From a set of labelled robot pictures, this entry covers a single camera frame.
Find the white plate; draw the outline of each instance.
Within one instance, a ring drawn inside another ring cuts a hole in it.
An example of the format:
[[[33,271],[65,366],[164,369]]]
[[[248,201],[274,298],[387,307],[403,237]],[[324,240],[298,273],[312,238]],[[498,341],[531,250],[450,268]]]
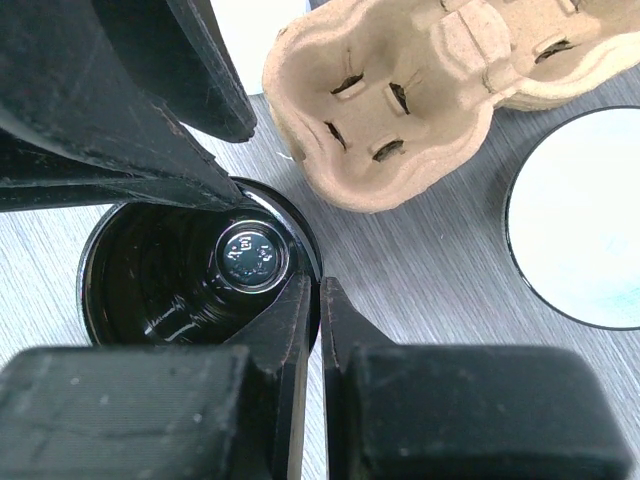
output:
[[[640,108],[552,132],[507,200],[512,256],[531,288],[580,322],[640,328]]]

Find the table surface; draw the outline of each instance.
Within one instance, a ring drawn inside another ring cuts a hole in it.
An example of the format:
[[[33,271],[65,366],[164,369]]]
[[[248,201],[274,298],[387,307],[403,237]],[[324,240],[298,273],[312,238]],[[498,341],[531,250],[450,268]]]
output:
[[[375,215],[318,198],[288,158],[264,98],[252,102],[259,127],[250,142],[198,139],[230,173],[268,183],[300,207],[319,237],[326,274],[341,280],[365,316],[399,343],[536,344],[578,352],[597,372],[640,461],[640,331],[590,328],[547,307],[518,276],[502,224],[509,184],[535,143],[585,111],[640,105],[640,67],[553,111],[497,111],[469,162],[401,207]],[[106,209],[0,214],[0,366],[27,347],[88,343],[75,274]],[[303,478],[325,478],[319,348],[309,365],[305,428]]]

